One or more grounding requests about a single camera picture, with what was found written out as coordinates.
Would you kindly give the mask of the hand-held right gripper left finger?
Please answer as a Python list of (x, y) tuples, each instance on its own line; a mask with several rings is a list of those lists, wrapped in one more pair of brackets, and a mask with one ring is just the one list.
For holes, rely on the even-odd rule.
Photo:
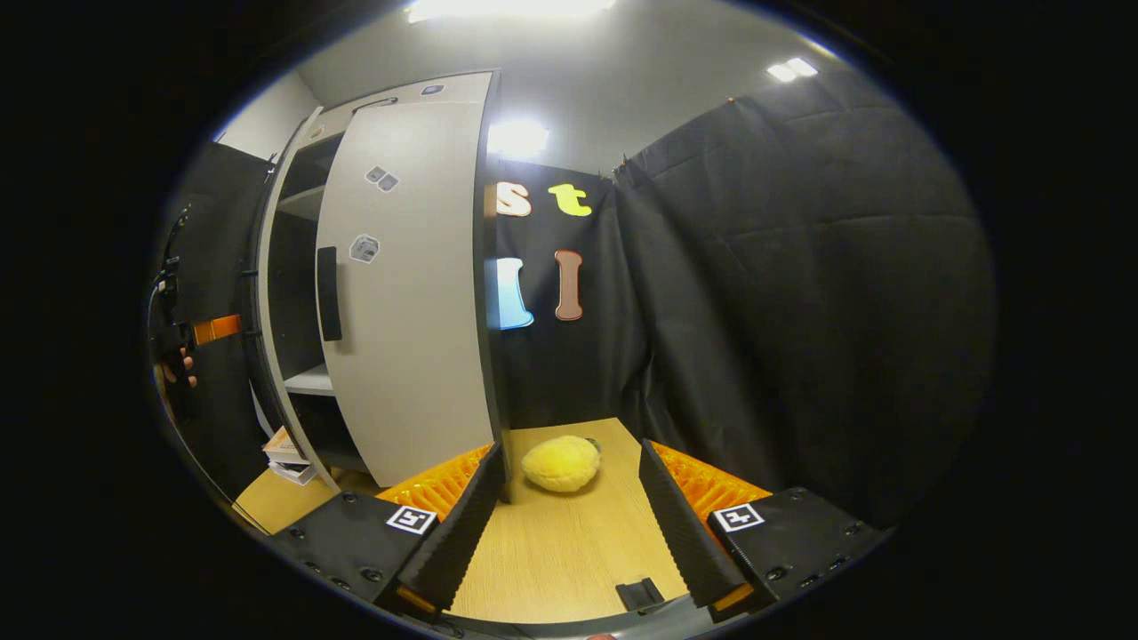
[(494, 443), (447, 512), (344, 491), (269, 539), (329, 586), (435, 622), (454, 604), (505, 483), (504, 449)]

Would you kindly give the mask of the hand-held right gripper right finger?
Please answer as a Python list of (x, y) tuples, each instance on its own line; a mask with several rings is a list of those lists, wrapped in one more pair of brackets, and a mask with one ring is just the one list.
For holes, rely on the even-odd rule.
[(652, 514), (692, 604), (714, 622), (805, 598), (890, 536), (805, 487), (769, 492), (654, 441), (641, 446)]

